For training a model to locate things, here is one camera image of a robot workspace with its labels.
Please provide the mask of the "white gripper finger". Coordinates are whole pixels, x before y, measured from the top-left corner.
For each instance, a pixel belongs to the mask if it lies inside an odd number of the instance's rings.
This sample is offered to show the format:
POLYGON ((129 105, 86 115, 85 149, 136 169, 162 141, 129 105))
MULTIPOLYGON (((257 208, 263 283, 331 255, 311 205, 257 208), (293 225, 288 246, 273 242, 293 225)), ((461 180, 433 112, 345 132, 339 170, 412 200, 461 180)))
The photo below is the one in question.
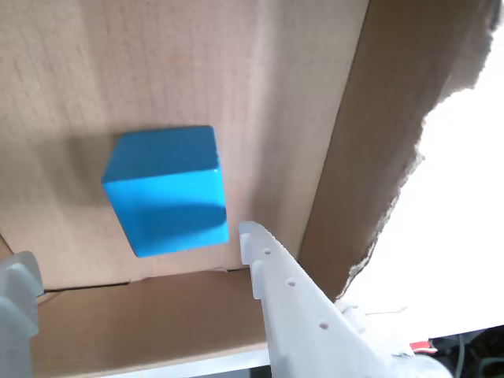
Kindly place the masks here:
POLYGON ((242 262, 261 303, 274 377, 392 377, 391 363, 357 333, 262 225, 239 226, 242 262))
POLYGON ((31 339, 39 333, 39 264, 30 251, 1 263, 1 376, 31 377, 31 339))

